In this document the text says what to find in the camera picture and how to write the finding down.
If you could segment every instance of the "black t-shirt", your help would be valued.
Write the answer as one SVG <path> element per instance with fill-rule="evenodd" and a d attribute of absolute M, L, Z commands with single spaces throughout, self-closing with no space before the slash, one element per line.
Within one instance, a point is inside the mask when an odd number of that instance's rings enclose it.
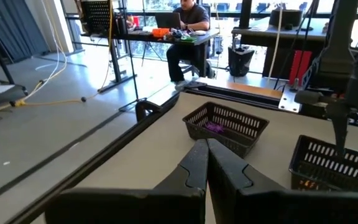
<path fill-rule="evenodd" d="M 209 14 L 207 10 L 198 4 L 195 4 L 189 11 L 184 11 L 181 7 L 179 7 L 173 12 L 179 12 L 180 20 L 185 24 L 209 22 Z"/>

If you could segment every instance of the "laptop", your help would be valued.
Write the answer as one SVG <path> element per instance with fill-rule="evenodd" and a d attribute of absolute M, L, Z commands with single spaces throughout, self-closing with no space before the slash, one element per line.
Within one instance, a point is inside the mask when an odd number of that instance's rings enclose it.
<path fill-rule="evenodd" d="M 158 12 L 155 14 L 158 28 L 180 29 L 179 12 Z"/>

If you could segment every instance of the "dark pants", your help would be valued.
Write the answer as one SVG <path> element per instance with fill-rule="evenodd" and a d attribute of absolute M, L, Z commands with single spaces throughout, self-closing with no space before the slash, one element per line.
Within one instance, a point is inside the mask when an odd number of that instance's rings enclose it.
<path fill-rule="evenodd" d="M 202 50 L 202 47 L 202 45 L 197 47 L 171 45 L 171 47 L 167 50 L 167 61 L 171 82 L 180 82 L 185 80 L 183 72 L 179 66 L 180 60 L 189 60 L 191 61 L 191 64 L 194 65 L 199 71 L 203 71 L 201 69 L 200 63 L 198 63 L 199 60 L 202 60 L 200 58 L 200 51 Z M 206 74 L 208 75 L 210 71 L 211 67 L 209 63 L 206 63 Z"/>

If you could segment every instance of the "concrete floor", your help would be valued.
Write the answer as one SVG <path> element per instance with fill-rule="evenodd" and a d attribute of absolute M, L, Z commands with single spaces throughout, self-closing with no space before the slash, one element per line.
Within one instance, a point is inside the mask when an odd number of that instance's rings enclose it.
<path fill-rule="evenodd" d="M 68 64 L 59 77 L 51 80 L 29 102 L 77 100 L 82 96 L 96 93 L 106 74 L 107 58 L 95 60 L 92 54 L 82 54 L 82 57 L 80 54 L 72 55 L 68 60 L 82 66 Z M 51 63 L 53 62 L 33 58 L 10 65 L 9 70 L 17 83 L 31 90 L 38 80 L 50 75 L 54 69 Z M 169 82 L 165 62 L 147 60 L 143 67 L 139 59 L 135 59 L 134 63 L 135 72 L 138 74 L 139 97 L 149 97 L 150 101 L 158 104 L 170 98 L 174 88 Z M 126 67 L 128 71 L 130 70 L 125 60 L 120 62 L 120 66 L 121 69 Z M 4 79 L 1 69 L 0 78 Z M 224 70 L 218 72 L 218 80 L 233 81 Z M 266 84 L 260 75 L 252 73 L 235 81 L 255 86 Z M 129 81 L 86 103 L 22 107 L 12 109 L 12 113 L 1 112 L 0 117 L 3 119 L 0 121 L 0 188 L 134 99 L 134 84 L 133 81 Z M 135 124 L 133 113 L 121 115 L 62 156 L 46 164 L 44 168 L 19 182 L 10 191 L 2 194 L 0 223 L 41 196 L 133 124 Z"/>

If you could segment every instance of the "purple object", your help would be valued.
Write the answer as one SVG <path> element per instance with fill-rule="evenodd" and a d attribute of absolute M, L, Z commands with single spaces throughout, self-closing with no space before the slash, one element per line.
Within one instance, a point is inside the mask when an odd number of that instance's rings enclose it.
<path fill-rule="evenodd" d="M 208 122 L 206 124 L 206 128 L 208 128 L 209 130 L 216 132 L 216 133 L 222 133 L 223 132 L 223 125 L 221 124 L 214 124 L 212 122 Z"/>

